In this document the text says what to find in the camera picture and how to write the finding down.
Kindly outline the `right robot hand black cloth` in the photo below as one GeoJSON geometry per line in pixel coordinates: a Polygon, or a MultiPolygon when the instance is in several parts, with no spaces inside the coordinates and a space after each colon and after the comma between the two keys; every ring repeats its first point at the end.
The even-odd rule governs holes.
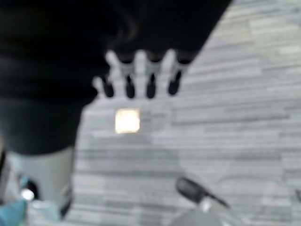
{"type": "Polygon", "coordinates": [[[0,3],[0,136],[13,168],[28,179],[33,207],[61,220],[72,202],[74,149],[83,108],[101,79],[113,96],[106,54],[119,60],[135,96],[136,51],[147,56],[153,98],[161,61],[176,60],[175,95],[229,0],[3,0],[0,3]]]}

